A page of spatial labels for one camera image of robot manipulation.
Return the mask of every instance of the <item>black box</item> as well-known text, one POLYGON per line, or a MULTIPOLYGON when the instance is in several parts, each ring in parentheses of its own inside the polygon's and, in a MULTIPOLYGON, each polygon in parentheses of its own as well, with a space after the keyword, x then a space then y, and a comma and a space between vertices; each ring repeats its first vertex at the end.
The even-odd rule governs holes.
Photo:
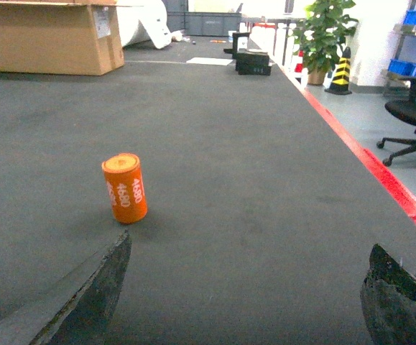
POLYGON ((266 52, 238 51, 236 53, 236 63, 245 63, 247 65, 264 65, 270 62, 270 56, 266 52))
POLYGON ((245 65, 240 64, 238 69, 239 75, 270 75, 272 66, 268 65, 245 65))

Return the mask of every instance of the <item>cardboard box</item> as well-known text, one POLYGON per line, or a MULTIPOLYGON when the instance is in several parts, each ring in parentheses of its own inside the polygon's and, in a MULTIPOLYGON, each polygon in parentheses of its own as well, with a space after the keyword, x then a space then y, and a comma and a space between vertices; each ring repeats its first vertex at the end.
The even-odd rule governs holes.
POLYGON ((115 7, 0 1, 0 72, 103 75, 123 64, 115 7))

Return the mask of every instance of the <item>gray storage bin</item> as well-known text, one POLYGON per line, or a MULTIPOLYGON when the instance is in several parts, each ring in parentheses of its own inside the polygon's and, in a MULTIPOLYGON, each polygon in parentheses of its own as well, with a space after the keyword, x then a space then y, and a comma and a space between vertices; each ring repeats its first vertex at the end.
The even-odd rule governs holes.
POLYGON ((186 12, 185 32, 192 36, 226 37, 239 29, 240 13, 186 12))
POLYGON ((185 29, 185 12, 168 12, 167 27, 171 32, 185 29))

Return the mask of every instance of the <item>potted plant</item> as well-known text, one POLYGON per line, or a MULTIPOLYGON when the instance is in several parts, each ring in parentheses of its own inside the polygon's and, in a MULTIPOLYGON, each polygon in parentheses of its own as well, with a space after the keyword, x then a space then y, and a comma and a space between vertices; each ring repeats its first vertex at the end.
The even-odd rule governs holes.
POLYGON ((309 84, 323 84, 325 74, 336 68, 346 37, 354 35, 358 22, 343 11, 355 5, 353 0, 315 0, 305 7, 307 19, 299 23, 292 35, 303 51, 309 84))

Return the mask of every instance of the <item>orange cylinder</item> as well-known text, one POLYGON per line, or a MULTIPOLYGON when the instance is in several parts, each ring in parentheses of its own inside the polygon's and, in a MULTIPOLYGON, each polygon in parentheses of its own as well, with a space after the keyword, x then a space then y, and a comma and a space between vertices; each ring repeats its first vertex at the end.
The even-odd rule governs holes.
POLYGON ((134 223, 147 214, 139 157, 120 153, 102 163, 114 217, 124 224, 134 223))

